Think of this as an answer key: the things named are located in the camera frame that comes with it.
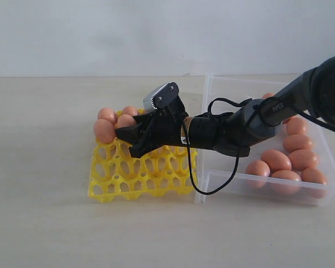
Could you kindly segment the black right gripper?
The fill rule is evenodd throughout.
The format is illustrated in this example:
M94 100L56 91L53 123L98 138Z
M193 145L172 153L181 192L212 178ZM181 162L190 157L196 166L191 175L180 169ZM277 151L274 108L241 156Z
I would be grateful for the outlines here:
M164 145L184 147L181 127L187 116L182 100L176 97L162 109L133 116L136 125L117 128L116 136L131 145L129 151L134 158Z

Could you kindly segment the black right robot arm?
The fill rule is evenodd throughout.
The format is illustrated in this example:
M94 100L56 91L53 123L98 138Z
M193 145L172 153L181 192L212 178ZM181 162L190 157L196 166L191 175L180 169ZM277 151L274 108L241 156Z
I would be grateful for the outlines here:
M130 144L132 157L164 145L246 157L253 145L273 138L277 126L296 115L335 132L335 57L304 72L272 97L244 100L236 112L207 111L190 117L175 83L158 89L152 101L152 111L136 116L134 126L116 129L117 137Z

